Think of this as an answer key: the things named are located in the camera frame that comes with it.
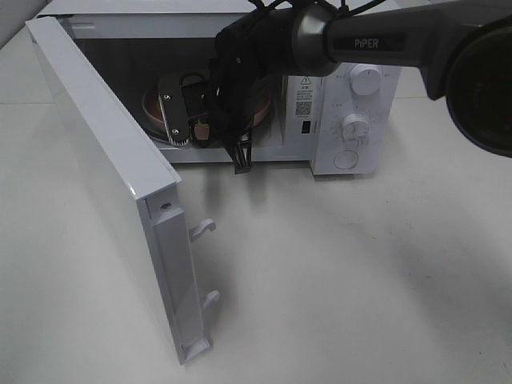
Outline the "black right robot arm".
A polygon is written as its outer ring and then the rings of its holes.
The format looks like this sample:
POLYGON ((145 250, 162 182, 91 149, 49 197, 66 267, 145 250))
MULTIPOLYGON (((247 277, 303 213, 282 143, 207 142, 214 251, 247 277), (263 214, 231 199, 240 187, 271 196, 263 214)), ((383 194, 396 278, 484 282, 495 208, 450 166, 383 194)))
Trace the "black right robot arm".
POLYGON ((252 167, 254 105, 267 77, 332 74, 342 63, 417 68, 477 147, 511 154, 511 4, 450 1, 377 11, 326 1, 257 1, 222 28, 203 104, 236 173, 252 167))

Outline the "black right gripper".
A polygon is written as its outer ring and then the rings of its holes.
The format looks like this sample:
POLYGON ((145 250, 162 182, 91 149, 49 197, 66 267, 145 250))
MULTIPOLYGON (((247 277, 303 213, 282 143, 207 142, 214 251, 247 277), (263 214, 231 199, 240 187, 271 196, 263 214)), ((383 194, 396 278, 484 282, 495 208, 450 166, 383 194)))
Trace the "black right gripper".
POLYGON ((205 73, 184 75, 184 85, 204 81, 204 99, 186 106, 190 120, 206 118, 213 140, 206 145, 192 140, 201 148, 217 143, 230 156, 235 174, 248 173, 252 169, 252 134, 254 112, 261 96, 269 90, 268 76, 253 76, 239 71, 242 65, 229 66, 222 59, 212 58, 205 73))

